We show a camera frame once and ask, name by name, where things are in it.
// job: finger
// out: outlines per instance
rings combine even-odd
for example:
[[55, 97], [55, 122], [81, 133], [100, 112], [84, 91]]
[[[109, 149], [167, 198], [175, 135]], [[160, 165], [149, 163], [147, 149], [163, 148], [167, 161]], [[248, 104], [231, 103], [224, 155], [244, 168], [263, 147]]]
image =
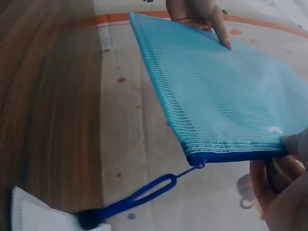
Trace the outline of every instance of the finger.
[[209, 30], [211, 29], [211, 26], [207, 25], [207, 24], [204, 24], [204, 23], [199, 23], [199, 22], [181, 22], [180, 23], [183, 23], [187, 26], [191, 26], [191, 27], [195, 27], [195, 28], [198, 28], [200, 30]]
[[275, 163], [277, 164], [278, 168], [292, 181], [296, 180], [298, 177], [305, 173], [305, 170], [290, 155], [281, 158], [275, 158]]
[[296, 135], [283, 137], [282, 145], [289, 154], [299, 156], [308, 171], [308, 128]]
[[276, 197], [276, 194], [272, 190], [268, 178], [266, 176], [265, 161], [253, 160], [250, 161], [250, 177], [254, 187], [255, 195], [260, 203], [263, 211]]
[[228, 31], [225, 27], [222, 12], [219, 6], [216, 4], [212, 14], [209, 17], [209, 20], [212, 23], [213, 29], [215, 30], [217, 37], [222, 45], [230, 50], [234, 50], [233, 45], [230, 42]]
[[273, 160], [266, 161], [266, 175], [276, 194], [280, 194], [292, 183], [291, 179], [279, 170]]
[[299, 138], [300, 138], [300, 133], [292, 136], [284, 136], [282, 138], [282, 145], [288, 154], [298, 155]]

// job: fingernail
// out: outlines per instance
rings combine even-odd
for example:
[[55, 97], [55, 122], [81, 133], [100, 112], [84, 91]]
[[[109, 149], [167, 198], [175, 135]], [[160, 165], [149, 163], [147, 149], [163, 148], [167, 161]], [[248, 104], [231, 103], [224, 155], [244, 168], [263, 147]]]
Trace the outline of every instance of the fingernail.
[[225, 46], [232, 51], [234, 50], [234, 47], [228, 38], [225, 39]]

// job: blue mesh zipper bag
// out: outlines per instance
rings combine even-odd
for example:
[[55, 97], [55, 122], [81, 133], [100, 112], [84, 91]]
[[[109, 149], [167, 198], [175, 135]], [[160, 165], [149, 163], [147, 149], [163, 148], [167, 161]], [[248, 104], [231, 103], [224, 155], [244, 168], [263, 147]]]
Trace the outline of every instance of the blue mesh zipper bag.
[[308, 86], [282, 61], [180, 23], [129, 19], [190, 165], [283, 156], [280, 138], [308, 126]]

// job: wood grain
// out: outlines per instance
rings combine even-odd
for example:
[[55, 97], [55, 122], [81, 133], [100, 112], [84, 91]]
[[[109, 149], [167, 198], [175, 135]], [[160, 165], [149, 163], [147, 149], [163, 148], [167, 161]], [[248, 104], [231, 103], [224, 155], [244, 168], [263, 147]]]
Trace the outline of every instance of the wood grain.
[[0, 230], [14, 185], [68, 212], [103, 205], [93, 16], [91, 0], [0, 4]]

